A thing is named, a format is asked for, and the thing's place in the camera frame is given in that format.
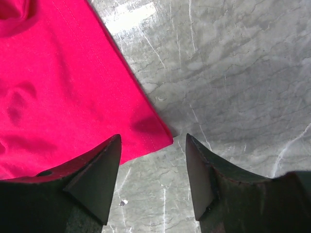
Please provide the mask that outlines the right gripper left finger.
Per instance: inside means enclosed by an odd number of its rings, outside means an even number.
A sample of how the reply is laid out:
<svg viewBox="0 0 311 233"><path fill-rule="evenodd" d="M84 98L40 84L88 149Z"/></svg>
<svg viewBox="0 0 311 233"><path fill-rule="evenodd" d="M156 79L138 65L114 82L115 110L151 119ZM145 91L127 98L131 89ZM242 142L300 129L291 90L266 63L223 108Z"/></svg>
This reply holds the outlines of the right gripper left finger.
<svg viewBox="0 0 311 233"><path fill-rule="evenodd" d="M121 158L116 134L94 149L35 176L0 183L3 233L85 233L108 222Z"/></svg>

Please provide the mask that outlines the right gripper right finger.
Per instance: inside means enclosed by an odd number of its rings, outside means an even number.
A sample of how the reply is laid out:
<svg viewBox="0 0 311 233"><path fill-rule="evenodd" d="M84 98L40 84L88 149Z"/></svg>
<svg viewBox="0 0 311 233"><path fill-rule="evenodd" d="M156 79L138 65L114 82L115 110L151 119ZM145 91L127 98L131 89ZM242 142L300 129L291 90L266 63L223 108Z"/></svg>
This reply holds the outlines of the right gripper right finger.
<svg viewBox="0 0 311 233"><path fill-rule="evenodd" d="M186 163L195 219L203 233L308 233L311 173L266 178L186 136Z"/></svg>

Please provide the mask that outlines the pink red t-shirt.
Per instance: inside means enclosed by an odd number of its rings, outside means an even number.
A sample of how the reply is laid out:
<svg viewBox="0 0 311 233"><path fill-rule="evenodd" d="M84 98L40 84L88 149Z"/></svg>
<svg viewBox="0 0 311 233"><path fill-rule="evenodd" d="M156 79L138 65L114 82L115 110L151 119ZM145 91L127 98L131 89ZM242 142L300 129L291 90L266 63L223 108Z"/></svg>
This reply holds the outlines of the pink red t-shirt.
<svg viewBox="0 0 311 233"><path fill-rule="evenodd" d="M1 1L1 179L36 175L115 134L121 163L173 143L89 2Z"/></svg>

